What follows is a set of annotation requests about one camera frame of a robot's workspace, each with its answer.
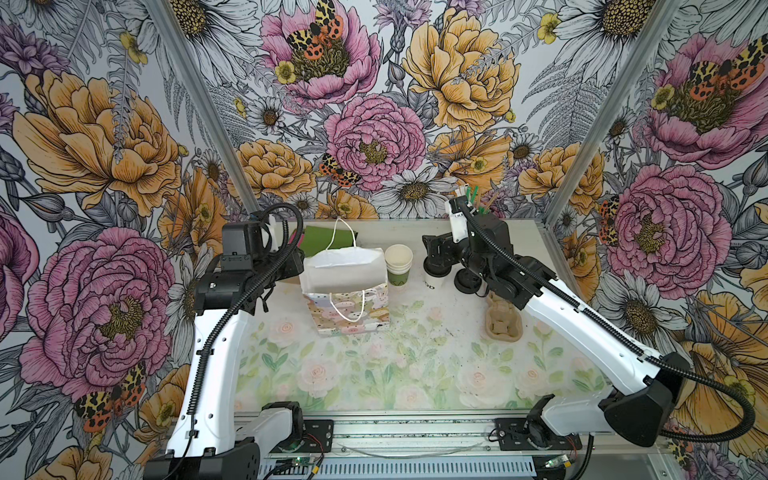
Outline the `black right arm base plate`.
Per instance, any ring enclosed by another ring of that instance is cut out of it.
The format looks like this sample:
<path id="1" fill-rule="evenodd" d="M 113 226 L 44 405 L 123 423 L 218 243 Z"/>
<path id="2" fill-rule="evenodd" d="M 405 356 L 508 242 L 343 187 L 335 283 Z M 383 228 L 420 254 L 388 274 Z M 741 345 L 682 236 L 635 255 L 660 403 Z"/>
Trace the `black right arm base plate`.
<path id="1" fill-rule="evenodd" d="M 582 442 L 578 435 L 557 436 L 542 422 L 522 417 L 494 420 L 487 439 L 497 443 L 501 451 L 567 450 L 578 452 Z"/>

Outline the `cartoon animal paper gift bag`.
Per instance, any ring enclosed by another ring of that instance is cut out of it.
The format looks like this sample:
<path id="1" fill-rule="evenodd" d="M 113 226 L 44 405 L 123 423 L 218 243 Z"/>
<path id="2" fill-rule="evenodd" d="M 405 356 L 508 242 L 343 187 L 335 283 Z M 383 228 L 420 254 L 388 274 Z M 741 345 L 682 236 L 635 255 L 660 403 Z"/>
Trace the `cartoon animal paper gift bag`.
<path id="1" fill-rule="evenodd" d="M 330 228 L 354 229 L 343 219 Z M 301 292 L 312 322 L 323 336 L 384 331 L 390 326 L 384 251 L 365 247 L 326 249 L 304 260 Z"/>

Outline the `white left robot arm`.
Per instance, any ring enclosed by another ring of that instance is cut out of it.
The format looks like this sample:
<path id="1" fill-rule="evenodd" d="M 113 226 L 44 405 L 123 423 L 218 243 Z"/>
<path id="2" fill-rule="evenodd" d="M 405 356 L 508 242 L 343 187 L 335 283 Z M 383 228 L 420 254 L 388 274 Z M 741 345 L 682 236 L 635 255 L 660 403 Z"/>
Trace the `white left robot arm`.
<path id="1" fill-rule="evenodd" d="M 282 442 L 302 440 L 303 413 L 294 401 L 269 404 L 243 433 L 235 429 L 245 332 L 257 311 L 267 308 L 276 283 L 303 270 L 299 233 L 284 223 L 281 239 L 274 238 L 272 216 L 279 211 L 303 228 L 300 211 L 289 203 L 224 226 L 220 260 L 195 288 L 194 351 L 181 412 L 165 453 L 146 464 L 144 478 L 256 479 L 264 455 Z"/>

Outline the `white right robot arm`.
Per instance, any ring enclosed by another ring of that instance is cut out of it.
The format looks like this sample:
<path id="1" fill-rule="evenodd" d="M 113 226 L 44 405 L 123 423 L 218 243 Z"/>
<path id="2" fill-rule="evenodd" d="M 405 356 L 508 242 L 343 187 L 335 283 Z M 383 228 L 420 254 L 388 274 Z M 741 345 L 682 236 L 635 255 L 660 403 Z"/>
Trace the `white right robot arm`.
<path id="1" fill-rule="evenodd" d="M 529 412 L 525 432 L 537 445 L 553 436 L 616 434 L 639 447 L 661 436 L 684 380 L 657 366 L 660 352 L 616 328 L 544 263 L 515 253 L 508 225 L 457 196 L 445 201 L 451 230 L 422 238 L 426 274 L 460 269 L 454 285 L 465 294 L 485 290 L 545 323 L 608 378 L 582 398 L 545 394 Z"/>

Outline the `white paper coffee cup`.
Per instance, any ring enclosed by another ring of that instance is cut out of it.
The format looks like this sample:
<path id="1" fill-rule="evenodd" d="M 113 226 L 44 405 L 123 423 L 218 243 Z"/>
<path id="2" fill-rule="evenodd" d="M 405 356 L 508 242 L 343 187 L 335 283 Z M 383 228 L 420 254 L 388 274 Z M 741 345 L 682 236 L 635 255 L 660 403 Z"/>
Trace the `white paper coffee cup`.
<path id="1" fill-rule="evenodd" d="M 424 277 L 424 284 L 430 290 L 439 290 L 445 284 L 446 279 L 447 276 L 435 277 L 426 275 Z"/>

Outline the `black plastic cup lid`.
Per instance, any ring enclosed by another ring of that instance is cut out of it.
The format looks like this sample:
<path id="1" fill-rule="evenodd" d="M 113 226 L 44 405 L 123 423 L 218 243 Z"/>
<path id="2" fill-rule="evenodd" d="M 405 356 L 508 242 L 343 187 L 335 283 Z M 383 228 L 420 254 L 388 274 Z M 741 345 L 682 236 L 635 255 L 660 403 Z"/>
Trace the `black plastic cup lid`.
<path id="1" fill-rule="evenodd" d="M 435 262 L 430 258 L 426 258 L 423 262 L 423 269 L 428 277 L 445 278 L 451 273 L 452 265 L 441 261 Z"/>

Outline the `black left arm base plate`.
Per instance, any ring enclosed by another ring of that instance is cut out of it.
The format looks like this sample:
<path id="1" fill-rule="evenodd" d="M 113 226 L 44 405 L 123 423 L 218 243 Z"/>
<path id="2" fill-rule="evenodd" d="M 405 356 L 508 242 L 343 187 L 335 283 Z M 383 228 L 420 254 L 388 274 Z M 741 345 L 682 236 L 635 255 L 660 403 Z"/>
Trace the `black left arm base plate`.
<path id="1" fill-rule="evenodd" d="M 335 422 L 330 419 L 305 420 L 300 439 L 287 439 L 278 444 L 273 453 L 320 454 L 332 450 Z"/>

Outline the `brown pulp cup carrier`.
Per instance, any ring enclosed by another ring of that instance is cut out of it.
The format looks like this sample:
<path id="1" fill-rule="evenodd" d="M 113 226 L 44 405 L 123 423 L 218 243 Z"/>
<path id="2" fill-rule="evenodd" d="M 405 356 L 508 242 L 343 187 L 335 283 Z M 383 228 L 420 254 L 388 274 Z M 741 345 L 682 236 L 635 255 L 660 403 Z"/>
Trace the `brown pulp cup carrier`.
<path id="1" fill-rule="evenodd" d="M 509 301 L 491 292 L 486 297 L 485 331 L 493 340 L 513 343 L 524 333 L 520 311 Z"/>

